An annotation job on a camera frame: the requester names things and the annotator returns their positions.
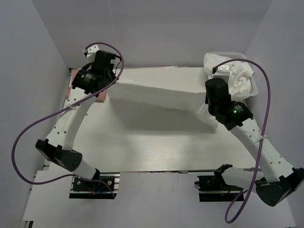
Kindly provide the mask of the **white t shirt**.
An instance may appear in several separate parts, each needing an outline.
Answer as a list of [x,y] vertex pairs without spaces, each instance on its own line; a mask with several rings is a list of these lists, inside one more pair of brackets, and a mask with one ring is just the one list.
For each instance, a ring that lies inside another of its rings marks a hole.
[[107,89],[108,96],[193,114],[201,122],[218,127],[205,104],[204,76],[176,72],[147,72],[129,69]]

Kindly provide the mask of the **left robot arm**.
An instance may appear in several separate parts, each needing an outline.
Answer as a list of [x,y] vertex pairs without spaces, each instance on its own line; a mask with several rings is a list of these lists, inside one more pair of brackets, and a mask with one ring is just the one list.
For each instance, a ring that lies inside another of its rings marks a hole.
[[117,55],[106,51],[87,54],[92,62],[83,66],[75,75],[64,112],[52,131],[44,140],[38,140],[35,147],[45,158],[84,178],[84,184],[91,190],[100,185],[99,171],[90,166],[81,153],[73,150],[74,140],[87,111],[99,96],[98,91],[114,79],[114,63]]

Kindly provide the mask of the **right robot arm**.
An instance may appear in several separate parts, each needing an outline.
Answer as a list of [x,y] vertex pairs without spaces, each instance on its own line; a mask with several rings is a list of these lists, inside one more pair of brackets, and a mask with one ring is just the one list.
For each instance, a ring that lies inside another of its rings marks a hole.
[[263,173],[254,183],[254,193],[267,205],[274,207],[304,181],[303,168],[295,168],[286,161],[271,142],[263,138],[253,114],[242,102],[231,99],[228,84],[221,78],[205,83],[209,113],[223,124],[259,162]]

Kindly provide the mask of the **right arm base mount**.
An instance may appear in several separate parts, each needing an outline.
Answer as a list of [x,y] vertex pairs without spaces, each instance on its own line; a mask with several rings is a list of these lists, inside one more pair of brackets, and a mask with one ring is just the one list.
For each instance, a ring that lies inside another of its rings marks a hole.
[[231,202],[242,190],[236,186],[221,184],[215,176],[198,176],[194,186],[199,191],[200,202]]

